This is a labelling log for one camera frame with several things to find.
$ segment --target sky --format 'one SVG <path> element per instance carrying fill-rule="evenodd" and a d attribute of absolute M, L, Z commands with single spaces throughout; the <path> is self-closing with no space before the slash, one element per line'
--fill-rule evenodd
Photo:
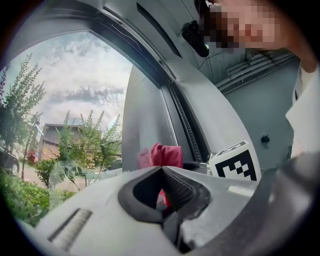
<path fill-rule="evenodd" d="M 7 83 L 13 84 L 20 64 L 32 53 L 30 67 L 42 68 L 36 84 L 44 81 L 46 95 L 32 112 L 43 112 L 40 125 L 62 124 L 70 119 L 80 124 L 93 110 L 97 121 L 104 111 L 101 128 L 110 127 L 124 112 L 132 64 L 120 53 L 89 32 L 61 35 L 27 49 L 11 61 Z"/>

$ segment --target window glass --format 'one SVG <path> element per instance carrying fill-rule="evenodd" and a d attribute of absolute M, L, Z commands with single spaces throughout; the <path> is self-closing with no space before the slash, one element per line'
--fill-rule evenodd
<path fill-rule="evenodd" d="M 122 173 L 122 126 L 133 65 L 91 33 L 27 49 L 1 71 L 0 186 L 35 226 L 50 210 Z"/>

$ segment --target window frame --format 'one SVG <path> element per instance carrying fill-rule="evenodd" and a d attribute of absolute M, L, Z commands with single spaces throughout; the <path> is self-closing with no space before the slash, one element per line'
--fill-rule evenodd
<path fill-rule="evenodd" d="M 46 29 L 48 22 L 56 22 L 57 20 L 63 26 L 48 31 Z M 37 37 L 27 37 L 26 31 L 34 23 L 37 24 Z M 125 56 L 159 88 L 163 96 L 171 132 L 183 151 L 188 151 L 188 156 L 191 152 L 192 157 L 187 157 L 186 161 L 206 162 L 208 148 L 204 143 L 204 135 L 197 122 L 195 122 L 195 117 L 187 104 L 187 100 L 175 83 L 174 74 L 162 61 L 161 56 L 159 56 L 159 59 L 155 58 L 156 50 L 152 49 L 152 46 L 147 42 L 142 44 L 141 40 L 143 39 L 139 38 L 140 40 L 138 40 L 134 37 L 124 28 L 124 24 L 126 23 L 119 20 L 119 17 L 117 19 L 112 18 L 105 12 L 98 11 L 88 4 L 75 0 L 57 2 L 49 7 L 43 4 L 41 9 L 32 14 L 26 23 L 21 26 L 13 44 L 2 59 L 0 68 L 27 48 L 47 39 L 76 32 L 90 32 Z M 145 47 L 146 44 L 154 51 L 153 54 Z"/>

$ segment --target gray plastic panel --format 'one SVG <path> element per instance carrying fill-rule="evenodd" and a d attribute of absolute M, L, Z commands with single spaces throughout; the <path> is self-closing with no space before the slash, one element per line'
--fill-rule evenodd
<path fill-rule="evenodd" d="M 165 236 L 161 225 L 139 222 L 120 206 L 118 192 L 124 184 L 156 168 L 150 167 L 99 181 L 80 191 L 46 215 L 36 231 L 49 238 L 77 209 L 92 212 L 69 252 L 92 255 L 178 255 L 180 252 Z M 249 197 L 228 192 L 229 186 L 255 189 L 253 181 L 227 180 L 175 167 L 172 171 L 203 184 L 211 192 L 212 202 L 199 218 L 185 221 L 185 242 L 196 247 L 220 233 L 239 214 Z"/>
<path fill-rule="evenodd" d="M 211 194 L 212 202 L 196 219 L 185 220 L 180 231 L 186 244 L 194 244 L 196 248 L 203 246 L 223 231 L 245 207 L 250 197 L 228 191 L 230 186 L 254 191 L 256 181 L 242 181 L 208 176 L 202 173 L 168 167 L 172 171 L 204 185 Z"/>

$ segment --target green bush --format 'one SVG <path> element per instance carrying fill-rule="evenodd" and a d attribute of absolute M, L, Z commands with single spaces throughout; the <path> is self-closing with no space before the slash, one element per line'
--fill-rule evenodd
<path fill-rule="evenodd" d="M 12 215 L 35 226 L 50 210 L 74 192 L 50 190 L 22 181 L 0 170 L 0 191 Z"/>
<path fill-rule="evenodd" d="M 35 165 L 35 172 L 47 189 L 54 189 L 65 178 L 65 173 L 55 159 L 47 159 Z"/>

